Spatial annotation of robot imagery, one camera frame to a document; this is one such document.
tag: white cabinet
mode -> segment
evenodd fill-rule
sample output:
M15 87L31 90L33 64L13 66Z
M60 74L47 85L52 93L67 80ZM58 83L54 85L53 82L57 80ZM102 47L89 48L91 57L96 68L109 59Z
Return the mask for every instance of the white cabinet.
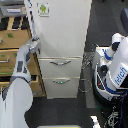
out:
M28 0L24 0L24 2L31 31L33 29L30 10L32 11L35 22L36 34L41 40L41 51L40 54L37 53L37 57L47 97L74 97L70 91L66 91L66 86L58 87L54 85L55 83L53 84L53 82L46 79L77 77L75 79L77 82L73 82L72 84L70 81L63 85L68 84L68 90L73 89L78 91L78 78L80 77L82 65L81 58L84 53L92 0L30 0L31 8L28 6ZM48 17L42 17L38 14L38 3L42 3L42 5L48 4ZM58 91L61 88L66 95L59 96L60 93Z
M43 79L47 98L76 98L78 78Z
M82 58L39 59L43 78L79 77Z

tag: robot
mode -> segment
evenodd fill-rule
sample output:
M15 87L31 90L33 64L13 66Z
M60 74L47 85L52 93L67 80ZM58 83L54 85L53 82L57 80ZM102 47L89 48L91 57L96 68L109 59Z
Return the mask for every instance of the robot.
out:
M0 128L28 128L24 114L32 106L33 95L27 65L30 54L38 50L39 44L39 39L30 39L18 50L9 87L0 94Z
M117 104L128 89L128 37L112 36L110 47L96 47L93 91L103 104Z

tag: drawer handle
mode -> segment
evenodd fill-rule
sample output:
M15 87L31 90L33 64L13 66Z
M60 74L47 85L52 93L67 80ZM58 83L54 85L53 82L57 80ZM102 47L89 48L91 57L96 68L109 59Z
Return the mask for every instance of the drawer handle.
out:
M53 82L55 82L55 83L57 83L57 84L64 84L64 83L67 83L68 81L70 81L70 79L64 79L64 80L59 80L59 81L57 81L57 80L53 80Z
M65 64L68 64L68 63L70 63L70 62L71 62L71 60L66 60L66 61L63 62L63 63L57 63L57 62L54 62L54 61L50 61L50 63L55 64L55 65L65 65Z
M8 63L9 59L7 59L7 61L0 61L0 63Z

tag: gray floor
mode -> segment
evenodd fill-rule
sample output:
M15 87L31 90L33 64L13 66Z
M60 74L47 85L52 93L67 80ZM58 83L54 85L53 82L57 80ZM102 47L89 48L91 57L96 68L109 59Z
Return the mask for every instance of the gray floor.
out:
M126 7L127 0L106 0L104 3L93 0L85 52L92 51L93 43L99 46L111 45L111 37L116 32L127 35L120 21L120 13ZM91 81L90 67L82 70L81 79L83 78ZM81 80L80 87L88 90L90 83ZM106 119L101 114L100 106L92 90L87 93L79 90L77 99L34 98L33 106L25 117L30 128L39 125L79 125L82 128L92 128L90 116L95 115L103 128Z

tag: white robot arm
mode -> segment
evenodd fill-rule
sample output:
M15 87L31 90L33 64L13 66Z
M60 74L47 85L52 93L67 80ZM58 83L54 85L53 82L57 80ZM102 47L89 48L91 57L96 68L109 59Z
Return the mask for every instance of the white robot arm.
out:
M24 114L32 105L31 76L27 69L30 53L36 52L39 40L30 39L18 53L9 87L0 94L0 128L28 128Z

